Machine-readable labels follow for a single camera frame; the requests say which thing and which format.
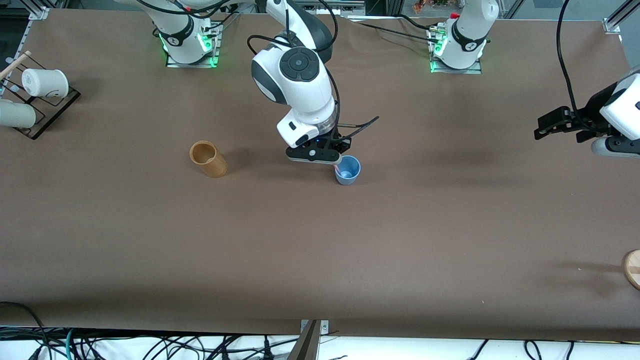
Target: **white cup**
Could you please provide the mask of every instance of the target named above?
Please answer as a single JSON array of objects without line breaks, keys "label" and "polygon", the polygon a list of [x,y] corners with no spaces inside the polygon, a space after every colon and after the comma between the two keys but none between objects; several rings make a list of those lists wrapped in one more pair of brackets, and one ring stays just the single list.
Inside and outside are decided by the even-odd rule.
[{"label": "white cup", "polygon": [[10,100],[0,100],[0,125],[10,127],[31,127],[36,123],[36,111],[27,104],[17,104]]},{"label": "white cup", "polygon": [[22,87],[31,96],[65,97],[69,82],[60,70],[26,69],[22,72]]}]

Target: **green cable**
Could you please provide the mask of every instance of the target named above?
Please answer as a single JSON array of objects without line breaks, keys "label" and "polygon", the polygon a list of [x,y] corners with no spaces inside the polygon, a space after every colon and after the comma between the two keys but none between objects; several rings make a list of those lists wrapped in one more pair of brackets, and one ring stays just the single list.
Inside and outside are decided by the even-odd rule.
[{"label": "green cable", "polygon": [[73,360],[71,358],[71,333],[73,329],[69,330],[67,334],[67,340],[65,341],[65,349],[67,350],[67,360]]}]

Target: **round wooden object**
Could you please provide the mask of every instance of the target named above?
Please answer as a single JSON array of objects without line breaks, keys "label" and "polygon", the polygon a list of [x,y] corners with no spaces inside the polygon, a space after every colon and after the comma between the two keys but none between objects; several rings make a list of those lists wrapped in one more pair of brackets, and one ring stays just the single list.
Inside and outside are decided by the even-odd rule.
[{"label": "round wooden object", "polygon": [[200,170],[211,177],[223,177],[228,170],[227,162],[215,145],[199,141],[189,150],[189,157]]},{"label": "round wooden object", "polygon": [[625,255],[622,260],[627,280],[636,289],[640,290],[640,250],[633,250]]}]

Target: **green led light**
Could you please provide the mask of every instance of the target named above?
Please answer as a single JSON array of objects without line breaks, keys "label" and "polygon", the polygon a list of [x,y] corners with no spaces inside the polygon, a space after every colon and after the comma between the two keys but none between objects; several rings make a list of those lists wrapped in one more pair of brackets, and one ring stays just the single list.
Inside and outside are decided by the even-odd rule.
[{"label": "green led light", "polygon": [[209,52],[211,50],[211,43],[210,43],[209,39],[207,39],[204,36],[200,35],[200,36],[198,36],[198,41],[200,41],[200,45],[202,46],[202,50],[204,50],[205,52]]},{"label": "green led light", "polygon": [[160,41],[162,42],[162,48],[166,53],[169,53],[169,50],[166,49],[166,44],[164,43],[164,39],[161,37]]},{"label": "green led light", "polygon": [[211,67],[218,67],[218,55],[209,59],[209,65],[211,65]]}]

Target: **light blue plastic cup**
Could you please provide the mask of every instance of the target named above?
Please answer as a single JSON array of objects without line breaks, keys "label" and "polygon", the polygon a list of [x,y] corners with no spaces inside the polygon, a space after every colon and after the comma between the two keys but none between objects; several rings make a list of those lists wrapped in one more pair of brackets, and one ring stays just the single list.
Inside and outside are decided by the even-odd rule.
[{"label": "light blue plastic cup", "polygon": [[335,178],[340,184],[351,185],[360,175],[360,162],[351,155],[342,157],[342,161],[335,166]]}]

